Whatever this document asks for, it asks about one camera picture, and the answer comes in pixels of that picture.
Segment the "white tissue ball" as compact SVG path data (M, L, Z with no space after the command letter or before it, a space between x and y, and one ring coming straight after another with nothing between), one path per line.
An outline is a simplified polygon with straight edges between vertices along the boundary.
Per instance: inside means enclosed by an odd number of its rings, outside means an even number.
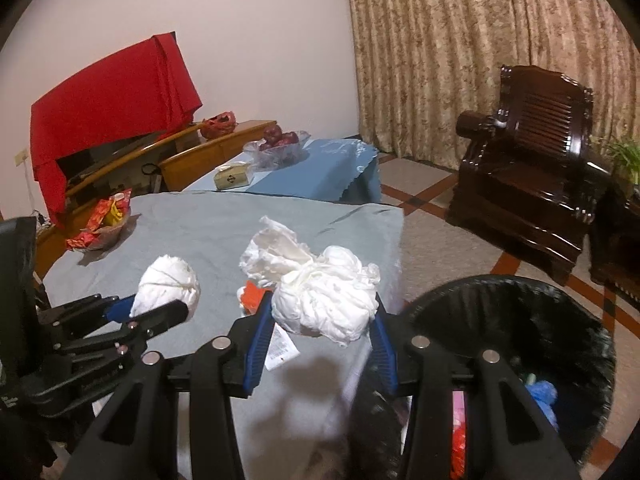
M181 258L163 255L140 278L130 318L148 313L171 301L182 301L188 308L187 320L194 317L201 297L201 286L193 269Z

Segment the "orange mesh sleeve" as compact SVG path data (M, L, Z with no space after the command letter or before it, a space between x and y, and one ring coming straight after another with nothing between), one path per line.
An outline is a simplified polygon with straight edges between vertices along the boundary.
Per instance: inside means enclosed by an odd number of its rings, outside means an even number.
M240 308L245 314L254 315L266 292L269 292L269 288L258 287L253 282L247 281L246 284L238 290Z

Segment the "white plastic bag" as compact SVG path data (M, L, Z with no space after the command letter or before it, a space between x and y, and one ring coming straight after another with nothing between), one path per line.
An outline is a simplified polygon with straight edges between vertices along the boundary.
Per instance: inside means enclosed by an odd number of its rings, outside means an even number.
M285 274L271 299L272 316L295 335L326 337L346 347L366 331L378 310L380 268L349 249L329 246Z

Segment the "pink packaging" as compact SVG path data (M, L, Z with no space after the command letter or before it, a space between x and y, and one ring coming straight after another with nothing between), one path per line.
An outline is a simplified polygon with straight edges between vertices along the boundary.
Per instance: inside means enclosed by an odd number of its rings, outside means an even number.
M452 421L454 430L465 425L465 395L462 390L454 390L452 393Z

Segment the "red plastic wrapper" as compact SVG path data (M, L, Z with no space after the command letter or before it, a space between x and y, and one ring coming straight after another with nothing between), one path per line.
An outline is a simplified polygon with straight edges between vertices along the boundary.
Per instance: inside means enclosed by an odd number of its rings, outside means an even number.
M465 474L466 431L464 425L454 427L451 443L450 479L460 480Z

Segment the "blue plastic bag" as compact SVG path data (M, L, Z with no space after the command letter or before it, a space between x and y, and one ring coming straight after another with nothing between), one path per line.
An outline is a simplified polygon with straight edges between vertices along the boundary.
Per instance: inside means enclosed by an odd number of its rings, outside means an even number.
M556 398L558 397L555 386L546 380L528 380L525 383L525 388L535 400L538 408L544 413L549 424L555 430L559 430L558 420L553 411L553 404L555 404Z

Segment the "black bin with liner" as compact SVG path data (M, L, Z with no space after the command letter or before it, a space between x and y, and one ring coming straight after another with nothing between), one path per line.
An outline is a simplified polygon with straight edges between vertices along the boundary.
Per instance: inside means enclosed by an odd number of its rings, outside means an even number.
M597 318L561 289L506 275L447 283L397 314L421 332L446 338L462 356L476 352L474 336L491 342L524 386L551 382L558 393L556 432L579 472L613 396L613 338ZM349 416L348 478L401 479L411 407L411 396L386 392L370 353Z

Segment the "grey-blue table cloth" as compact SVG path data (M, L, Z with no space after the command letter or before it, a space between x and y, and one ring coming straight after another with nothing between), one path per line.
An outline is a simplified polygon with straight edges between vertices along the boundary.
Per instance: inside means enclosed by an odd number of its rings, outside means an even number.
M240 316L236 293L246 277L239 262L262 218L284 224L313 252L342 246L376 264L384 306L392 312L401 308L404 216L398 208L247 193L137 197L129 226L111 250L66 252L44 286L56 305L93 294L125 297L137 290L156 258L183 259L198 277L200 302L193 318L150 342L168 358L182 356L227 333ZM267 370L250 398L232 403L247 478L334 478L346 456L346 420L369 341L342 347L323 337L298 336L294 342L295 359Z

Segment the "tissue box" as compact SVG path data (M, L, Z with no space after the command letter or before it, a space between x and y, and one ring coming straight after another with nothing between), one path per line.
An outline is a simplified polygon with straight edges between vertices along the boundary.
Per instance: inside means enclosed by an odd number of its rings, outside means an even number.
M250 162L228 162L215 169L213 181L217 191L246 188L252 184L253 174Z

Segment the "glass fruit bowl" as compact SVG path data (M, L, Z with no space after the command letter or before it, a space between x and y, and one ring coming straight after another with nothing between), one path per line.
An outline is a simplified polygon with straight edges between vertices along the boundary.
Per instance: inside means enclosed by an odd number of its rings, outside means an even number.
M310 134L304 130L282 132L278 125L265 130L261 139L250 141L243 146L256 169L276 170L293 166L308 155L305 148Z

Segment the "blue side table cloth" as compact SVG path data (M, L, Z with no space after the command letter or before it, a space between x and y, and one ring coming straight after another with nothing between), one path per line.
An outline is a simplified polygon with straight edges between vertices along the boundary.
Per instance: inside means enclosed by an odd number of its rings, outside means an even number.
M235 193L293 196L322 202L366 204L382 198L378 150L358 139L311 139L301 162L254 171Z

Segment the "red cloth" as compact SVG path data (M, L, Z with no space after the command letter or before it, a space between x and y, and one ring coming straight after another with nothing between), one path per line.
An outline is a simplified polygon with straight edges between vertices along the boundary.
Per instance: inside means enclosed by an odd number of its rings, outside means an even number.
M30 157L50 220L65 223L62 158L134 136L173 134L201 106L172 32L102 58L42 96L30 113Z

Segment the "dark wooden side table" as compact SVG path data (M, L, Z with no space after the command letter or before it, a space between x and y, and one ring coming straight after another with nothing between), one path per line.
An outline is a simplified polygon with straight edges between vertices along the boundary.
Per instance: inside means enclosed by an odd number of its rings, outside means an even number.
M590 278L639 309L639 196L627 198L611 182L589 229Z

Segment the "potted green plant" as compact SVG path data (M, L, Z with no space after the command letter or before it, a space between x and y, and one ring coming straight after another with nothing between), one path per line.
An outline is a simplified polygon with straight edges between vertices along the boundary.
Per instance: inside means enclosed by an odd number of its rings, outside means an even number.
M639 184L640 148L634 140L615 140L606 147L614 174L632 185Z

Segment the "patterned beige curtain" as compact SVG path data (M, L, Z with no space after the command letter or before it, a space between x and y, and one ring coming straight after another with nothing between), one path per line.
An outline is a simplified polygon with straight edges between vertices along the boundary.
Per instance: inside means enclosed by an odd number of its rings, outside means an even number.
M465 110L498 106L500 70L536 65L594 92L597 144L639 135L639 50L606 0L349 0L359 132L456 168Z

